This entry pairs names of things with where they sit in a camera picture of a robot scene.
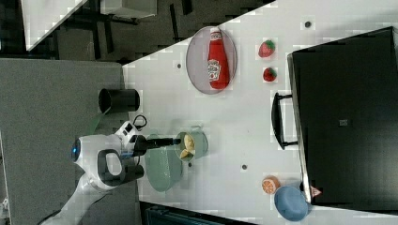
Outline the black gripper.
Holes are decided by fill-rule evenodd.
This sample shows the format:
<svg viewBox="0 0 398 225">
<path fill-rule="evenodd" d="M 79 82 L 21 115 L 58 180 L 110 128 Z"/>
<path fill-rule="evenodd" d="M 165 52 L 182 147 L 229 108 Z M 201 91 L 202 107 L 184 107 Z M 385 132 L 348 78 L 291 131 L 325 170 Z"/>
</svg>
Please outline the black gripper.
<svg viewBox="0 0 398 225">
<path fill-rule="evenodd" d="M 143 156 L 148 149 L 153 149 L 157 147 L 171 146 L 171 145 L 179 145 L 181 144 L 180 139 L 174 138 L 164 138 L 157 139 L 155 142 L 151 140 L 147 140 L 143 135 L 138 135 L 135 138 L 134 146 L 133 146 L 133 156 L 139 157 Z"/>
</svg>

